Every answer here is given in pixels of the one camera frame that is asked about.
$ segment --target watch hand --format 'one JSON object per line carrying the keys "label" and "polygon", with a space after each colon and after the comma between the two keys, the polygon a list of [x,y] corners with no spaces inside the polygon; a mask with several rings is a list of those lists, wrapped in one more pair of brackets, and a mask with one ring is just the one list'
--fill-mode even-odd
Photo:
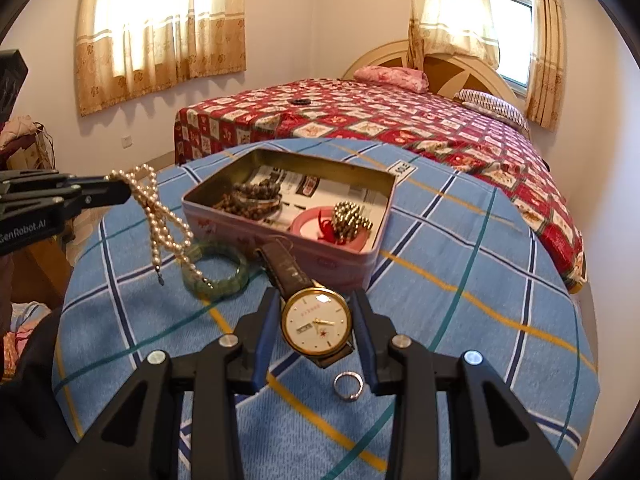
{"label": "watch hand", "polygon": [[316,323],[318,325],[335,325],[333,321],[325,321],[324,319],[317,319],[317,318],[313,320],[313,323]]}

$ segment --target wooden headboard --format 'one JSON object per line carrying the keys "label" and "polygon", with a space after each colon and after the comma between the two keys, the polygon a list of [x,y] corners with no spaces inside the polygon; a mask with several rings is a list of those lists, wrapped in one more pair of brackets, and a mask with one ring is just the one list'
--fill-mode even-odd
{"label": "wooden headboard", "polygon": [[[384,44],[361,56],[352,64],[343,79],[353,79],[353,73],[360,67],[406,66],[407,40]],[[463,88],[479,90],[495,95],[516,108],[522,102],[513,93],[507,82],[498,73],[479,59],[449,54],[429,54],[424,58],[424,73],[429,79],[429,91],[452,98]]]}

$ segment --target pink tin box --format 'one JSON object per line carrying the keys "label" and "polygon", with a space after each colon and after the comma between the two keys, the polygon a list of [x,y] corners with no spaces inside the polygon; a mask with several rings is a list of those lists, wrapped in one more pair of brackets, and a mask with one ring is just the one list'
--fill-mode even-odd
{"label": "pink tin box", "polygon": [[[374,228],[364,248],[355,251],[312,239],[313,235],[309,238],[309,234],[306,237],[293,234],[285,230],[287,221],[274,222],[272,226],[212,208],[223,194],[231,191],[233,184],[256,182],[264,176],[265,171],[270,172],[271,176],[274,173],[276,177],[280,175],[283,202],[287,198],[287,206],[290,202],[302,203],[290,206],[300,212],[304,211],[304,204],[333,206],[342,200],[359,202],[361,199],[374,221]],[[296,261],[311,278],[335,290],[350,292],[354,288],[367,288],[369,285],[385,232],[395,183],[395,176],[386,171],[318,156],[257,148],[236,158],[191,189],[182,198],[182,207],[197,239],[215,238],[242,249],[247,257],[254,258],[257,246],[270,238],[279,237],[285,246],[291,247]],[[290,195],[286,195],[287,189],[292,190]],[[314,200],[331,203],[314,204]]]}

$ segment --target brown leather watch strap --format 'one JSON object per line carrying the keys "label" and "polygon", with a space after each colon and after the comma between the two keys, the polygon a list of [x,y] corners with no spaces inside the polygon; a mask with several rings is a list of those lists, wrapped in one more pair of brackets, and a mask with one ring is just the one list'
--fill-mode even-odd
{"label": "brown leather watch strap", "polygon": [[314,286],[314,282],[300,269],[281,241],[272,240],[257,249],[265,263],[267,275],[287,301],[299,290]]}
{"label": "brown leather watch strap", "polygon": [[343,357],[347,357],[351,352],[353,352],[353,339],[349,336],[347,343],[335,354],[331,354],[327,357],[307,356],[307,358],[318,366],[318,368],[328,368],[332,364],[337,363]]}

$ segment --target pink pillow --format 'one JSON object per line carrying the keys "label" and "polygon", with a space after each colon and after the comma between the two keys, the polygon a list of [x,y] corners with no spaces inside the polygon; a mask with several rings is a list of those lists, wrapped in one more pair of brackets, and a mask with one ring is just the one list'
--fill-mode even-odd
{"label": "pink pillow", "polygon": [[427,75],[420,70],[405,67],[363,66],[353,74],[356,81],[396,86],[417,94],[429,89]]}

